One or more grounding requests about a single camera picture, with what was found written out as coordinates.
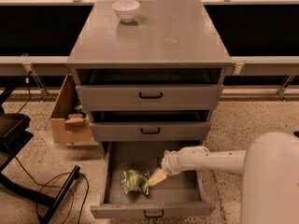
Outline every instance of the yellow object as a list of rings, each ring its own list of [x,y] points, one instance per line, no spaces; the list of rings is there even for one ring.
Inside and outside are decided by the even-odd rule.
[[[157,168],[155,170],[155,172],[152,174],[152,176],[149,177],[148,180],[148,185],[150,187],[157,185],[158,183],[161,183],[162,181],[167,179],[167,174],[166,172],[161,169],[161,168]]]

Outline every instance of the chair leg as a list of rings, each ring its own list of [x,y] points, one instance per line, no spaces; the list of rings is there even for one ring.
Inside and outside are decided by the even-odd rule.
[[[44,217],[39,217],[38,220],[41,224],[48,224],[50,222],[50,219],[53,217],[55,211],[57,210],[59,204],[63,200],[65,194],[67,193],[70,186],[72,185],[73,181],[78,178],[79,170],[80,167],[78,166],[74,167],[72,173],[66,179],[64,185],[61,187],[60,191],[58,192],[55,198],[38,191],[28,189],[19,184],[16,184],[1,173],[0,173],[0,183],[2,183],[7,189],[18,194],[19,196],[22,196],[36,203],[47,206],[49,209],[46,215]]]

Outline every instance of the terrazzo floor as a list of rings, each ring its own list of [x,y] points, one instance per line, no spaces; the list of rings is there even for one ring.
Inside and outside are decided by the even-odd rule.
[[[6,101],[3,105],[6,113],[17,112],[24,104],[22,101]],[[55,144],[52,141],[50,113],[54,101],[40,103],[31,101],[22,113],[31,118],[28,131],[34,134],[33,139],[19,153],[18,158],[36,182],[45,184],[50,179],[64,172],[70,172],[75,165],[81,167],[89,181],[89,192],[83,207],[80,222],[82,224],[119,224],[119,223],[200,223],[200,224],[238,224],[240,217],[240,190],[242,176],[223,172],[202,171],[203,191],[208,203],[214,203],[215,211],[210,217],[176,217],[161,219],[127,218],[127,219],[94,219],[90,212],[92,205],[100,202],[101,178],[105,162],[95,143]],[[246,149],[260,134],[270,131],[293,133],[299,130],[298,101],[280,102],[257,100],[221,99],[212,116],[212,127],[204,145],[210,151]],[[3,172],[12,181],[25,187],[40,190],[40,187],[23,171],[17,161],[13,160]],[[60,178],[52,185],[64,181]],[[50,223],[77,223],[87,184],[79,178],[73,184],[72,195],[67,194],[63,203]],[[54,189],[44,189],[48,194]],[[36,204],[0,189],[0,222],[38,223]],[[64,222],[69,210],[68,219]]]

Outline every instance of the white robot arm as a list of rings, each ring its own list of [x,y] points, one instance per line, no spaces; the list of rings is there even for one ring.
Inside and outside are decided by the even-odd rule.
[[[246,150],[209,152],[206,147],[185,147],[180,151],[165,152],[162,169],[168,175],[182,171],[210,169],[243,174]]]
[[[241,224],[299,223],[299,139],[294,135],[265,133],[242,151],[185,147],[166,152],[151,180],[156,184],[168,175],[203,168],[243,175]]]

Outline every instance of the gray drawer cabinet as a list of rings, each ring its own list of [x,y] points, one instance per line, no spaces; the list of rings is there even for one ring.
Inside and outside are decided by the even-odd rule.
[[[149,196],[125,194],[121,174],[149,172],[164,151],[206,139],[231,59],[199,0],[142,0],[120,22],[113,0],[97,0],[68,59],[106,171],[95,218],[207,216],[201,176],[171,176]]]

